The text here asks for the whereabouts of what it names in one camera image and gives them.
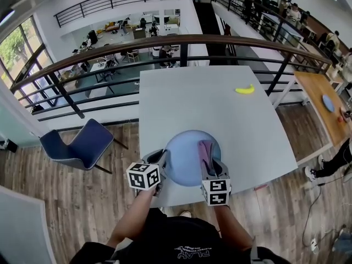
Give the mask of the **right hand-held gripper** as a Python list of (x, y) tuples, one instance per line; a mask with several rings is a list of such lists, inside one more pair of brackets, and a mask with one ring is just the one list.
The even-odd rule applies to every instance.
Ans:
[(201, 161), (202, 195), (208, 206), (227, 206), (232, 191), (228, 167), (215, 158), (212, 159), (212, 165), (213, 168), (206, 161)]

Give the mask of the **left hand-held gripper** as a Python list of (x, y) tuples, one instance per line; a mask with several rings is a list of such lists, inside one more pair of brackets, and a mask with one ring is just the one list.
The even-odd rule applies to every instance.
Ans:
[(133, 162), (126, 170), (129, 186), (137, 192), (155, 188), (154, 196), (159, 197), (166, 180), (167, 159), (168, 150), (159, 149)]

